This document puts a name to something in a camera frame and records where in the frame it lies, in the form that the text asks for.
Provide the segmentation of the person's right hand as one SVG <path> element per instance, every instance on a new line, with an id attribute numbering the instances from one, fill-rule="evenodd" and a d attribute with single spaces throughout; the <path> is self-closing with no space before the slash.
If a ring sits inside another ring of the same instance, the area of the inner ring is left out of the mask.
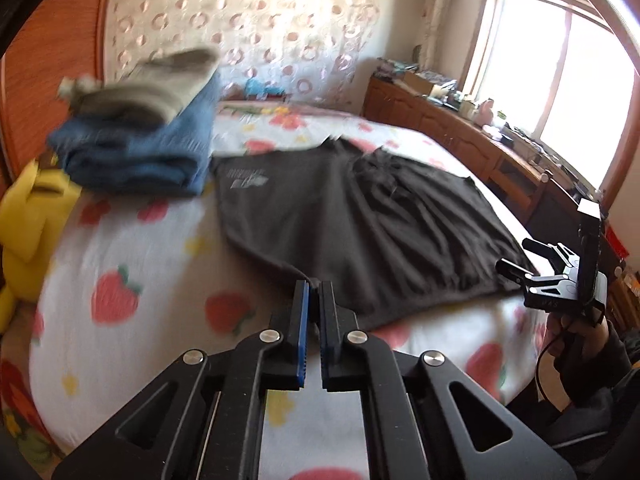
<path id="1" fill-rule="evenodd" d="M 566 348 L 576 347 L 585 360 L 594 358 L 608 342 L 608 321 L 604 315 L 592 326 L 566 314 L 550 313 L 546 325 L 544 346 L 557 358 Z"/>

